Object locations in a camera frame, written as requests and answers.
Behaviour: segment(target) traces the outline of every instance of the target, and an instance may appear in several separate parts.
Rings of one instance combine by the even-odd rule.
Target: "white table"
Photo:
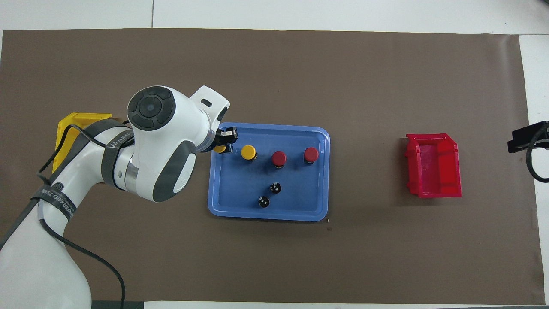
[[[541,0],[0,0],[0,30],[150,27],[516,34],[520,35],[529,122],[549,120],[549,4]],[[534,168],[548,176],[547,152],[533,153]],[[549,184],[536,181],[535,190],[542,261],[544,269],[549,269]],[[549,299],[549,275],[545,276],[545,298]],[[466,306],[478,305],[145,303],[146,309]]]

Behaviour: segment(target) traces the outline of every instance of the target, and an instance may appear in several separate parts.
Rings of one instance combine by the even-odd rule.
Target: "red plastic container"
[[[410,193],[421,198],[461,197],[457,144],[446,133],[406,134]]]

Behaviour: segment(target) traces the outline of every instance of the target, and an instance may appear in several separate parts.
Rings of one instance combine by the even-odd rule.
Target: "red button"
[[[303,154],[303,159],[307,163],[313,163],[314,161],[318,160],[318,150],[314,147],[309,147],[305,150],[305,153]]]
[[[274,166],[276,167],[283,167],[284,164],[286,164],[286,154],[282,151],[277,151],[273,153],[273,156],[271,157]]]

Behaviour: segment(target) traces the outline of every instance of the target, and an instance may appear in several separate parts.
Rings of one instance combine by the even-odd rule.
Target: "black strap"
[[[48,185],[41,186],[31,197],[31,200],[45,200],[59,209],[67,220],[70,220],[76,211],[76,206],[68,196]]]
[[[114,165],[123,145],[133,140],[133,131],[125,130],[114,137],[105,147],[101,161],[101,176],[103,181],[119,190],[122,190],[114,181]]]

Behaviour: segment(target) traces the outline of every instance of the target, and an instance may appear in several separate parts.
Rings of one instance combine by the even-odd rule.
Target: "brown table surface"
[[[212,215],[209,154],[154,204],[97,185],[65,236],[124,276],[129,300],[544,304],[533,180],[507,153],[528,124],[518,36],[263,30],[5,31],[0,234],[40,185],[57,122],[124,118],[150,85],[231,101],[225,121],[311,125],[331,137],[318,223]],[[463,197],[406,188],[405,134],[448,133]],[[115,277],[70,251],[94,299]]]

